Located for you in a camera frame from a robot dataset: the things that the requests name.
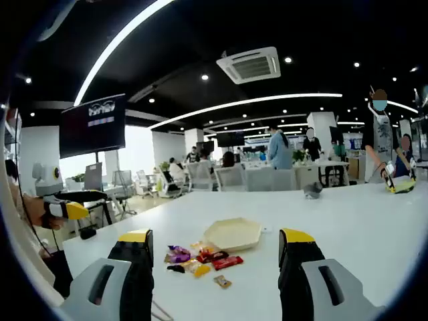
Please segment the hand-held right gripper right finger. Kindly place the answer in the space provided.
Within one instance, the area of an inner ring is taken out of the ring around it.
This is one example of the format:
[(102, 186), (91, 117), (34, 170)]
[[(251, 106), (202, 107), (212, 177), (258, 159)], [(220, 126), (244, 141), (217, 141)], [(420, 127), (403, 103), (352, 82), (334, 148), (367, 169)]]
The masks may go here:
[(385, 310), (363, 294), (361, 281), (315, 239), (295, 229), (279, 232), (278, 289), (283, 320), (376, 320)]

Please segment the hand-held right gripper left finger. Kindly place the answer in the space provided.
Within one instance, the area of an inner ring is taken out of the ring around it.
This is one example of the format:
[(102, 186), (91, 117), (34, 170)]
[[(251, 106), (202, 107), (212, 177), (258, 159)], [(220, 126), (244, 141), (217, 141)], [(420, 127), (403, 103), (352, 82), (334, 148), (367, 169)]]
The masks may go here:
[(71, 320), (150, 320), (152, 269), (152, 230), (125, 233), (107, 258), (74, 278), (62, 312)]

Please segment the person's left hand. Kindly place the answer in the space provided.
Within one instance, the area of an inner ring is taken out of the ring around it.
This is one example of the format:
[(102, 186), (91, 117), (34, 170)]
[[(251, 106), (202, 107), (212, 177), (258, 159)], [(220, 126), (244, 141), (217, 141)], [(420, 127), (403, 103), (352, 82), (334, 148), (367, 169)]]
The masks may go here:
[(66, 202), (55, 197), (37, 197), (35, 206), (38, 210), (36, 225), (43, 228), (59, 230), (68, 218)]

